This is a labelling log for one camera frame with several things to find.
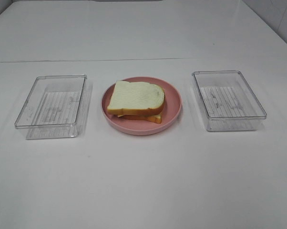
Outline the bread slice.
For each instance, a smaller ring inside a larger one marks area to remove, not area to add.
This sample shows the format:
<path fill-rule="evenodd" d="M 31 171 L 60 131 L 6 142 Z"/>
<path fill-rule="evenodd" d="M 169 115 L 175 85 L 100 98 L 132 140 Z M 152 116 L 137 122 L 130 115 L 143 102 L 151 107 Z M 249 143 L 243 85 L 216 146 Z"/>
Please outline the bread slice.
<path fill-rule="evenodd" d="M 141 121 L 149 121 L 153 123 L 160 124 L 162 122 L 162 115 L 151 115 L 151 116 L 144 116 L 144 115 L 124 115 L 120 118 L 128 119 L 128 120 L 141 120 Z"/>
<path fill-rule="evenodd" d="M 165 104 L 162 87 L 148 82 L 117 81 L 107 112 L 111 115 L 157 115 Z"/>

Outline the pink round plate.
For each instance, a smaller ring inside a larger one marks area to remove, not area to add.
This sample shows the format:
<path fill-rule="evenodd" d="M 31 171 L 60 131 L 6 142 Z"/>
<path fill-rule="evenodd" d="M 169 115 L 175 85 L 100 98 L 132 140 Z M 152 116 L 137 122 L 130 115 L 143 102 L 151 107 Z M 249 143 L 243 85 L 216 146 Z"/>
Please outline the pink round plate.
<path fill-rule="evenodd" d="M 162 122 L 156 124 L 144 120 L 128 120 L 108 114 L 107 106 L 113 94 L 114 85 L 110 86 L 103 94 L 101 107 L 105 119 L 115 129 L 131 135 L 151 135 L 169 128 L 178 118 L 182 109 L 182 98 L 178 90 L 168 82 L 153 77 L 131 77 L 125 79 L 128 82 L 148 82 L 163 88 L 165 104 L 162 112 Z"/>

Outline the clear plastic tray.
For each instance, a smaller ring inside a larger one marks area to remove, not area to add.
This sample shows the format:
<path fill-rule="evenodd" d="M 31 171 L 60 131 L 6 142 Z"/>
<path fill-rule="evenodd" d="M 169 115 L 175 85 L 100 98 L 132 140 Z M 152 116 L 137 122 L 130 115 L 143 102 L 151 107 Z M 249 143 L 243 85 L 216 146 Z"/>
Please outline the clear plastic tray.
<path fill-rule="evenodd" d="M 240 71 L 193 72 L 194 93 L 208 132 L 255 131 L 267 118 Z"/>
<path fill-rule="evenodd" d="M 87 111 L 87 76 L 40 76 L 14 123 L 27 140 L 77 137 Z"/>

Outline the clear left plastic tray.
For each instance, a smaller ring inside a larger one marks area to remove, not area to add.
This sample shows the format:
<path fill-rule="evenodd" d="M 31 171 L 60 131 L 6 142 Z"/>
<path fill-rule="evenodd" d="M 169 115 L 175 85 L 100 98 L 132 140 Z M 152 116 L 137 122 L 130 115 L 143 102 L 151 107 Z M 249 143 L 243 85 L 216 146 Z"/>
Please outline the clear left plastic tray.
<path fill-rule="evenodd" d="M 77 137 L 87 111 L 87 76 L 40 76 L 14 123 L 27 140 Z"/>

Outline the clear right plastic tray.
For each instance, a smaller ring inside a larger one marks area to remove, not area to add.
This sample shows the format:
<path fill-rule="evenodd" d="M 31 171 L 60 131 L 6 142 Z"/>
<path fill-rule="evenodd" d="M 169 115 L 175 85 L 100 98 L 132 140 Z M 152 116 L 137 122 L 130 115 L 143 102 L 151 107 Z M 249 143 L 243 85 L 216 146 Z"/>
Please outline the clear right plastic tray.
<path fill-rule="evenodd" d="M 194 93 L 208 132 L 255 131 L 267 118 L 240 71 L 193 72 Z"/>

